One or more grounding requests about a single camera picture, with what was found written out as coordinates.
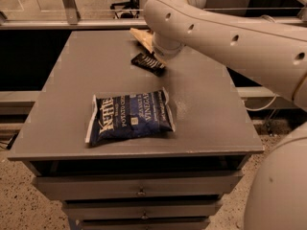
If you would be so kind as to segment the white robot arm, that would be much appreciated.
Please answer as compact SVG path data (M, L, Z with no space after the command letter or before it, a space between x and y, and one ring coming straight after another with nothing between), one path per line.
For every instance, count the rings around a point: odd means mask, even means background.
M144 16L154 52L169 59L189 46L307 110L305 29L214 13L205 3L147 0ZM307 230L307 123L289 133L259 167L244 230Z

